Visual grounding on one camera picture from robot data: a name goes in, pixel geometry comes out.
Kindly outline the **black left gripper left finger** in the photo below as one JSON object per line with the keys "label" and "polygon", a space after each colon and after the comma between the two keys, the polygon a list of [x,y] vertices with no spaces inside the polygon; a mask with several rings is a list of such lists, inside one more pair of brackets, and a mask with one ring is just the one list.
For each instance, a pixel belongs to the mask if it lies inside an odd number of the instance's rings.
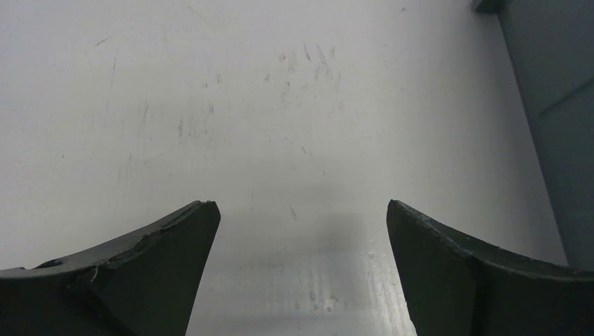
{"label": "black left gripper left finger", "polygon": [[221,220],[213,201],[37,267],[1,271],[2,335],[184,335]]}

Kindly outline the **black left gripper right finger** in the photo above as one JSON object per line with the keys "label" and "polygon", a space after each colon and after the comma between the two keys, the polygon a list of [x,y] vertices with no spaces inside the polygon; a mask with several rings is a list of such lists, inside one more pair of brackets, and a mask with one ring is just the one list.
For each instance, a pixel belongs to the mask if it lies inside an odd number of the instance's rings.
{"label": "black left gripper right finger", "polygon": [[418,335],[592,335],[593,273],[513,253],[398,200],[387,231]]}

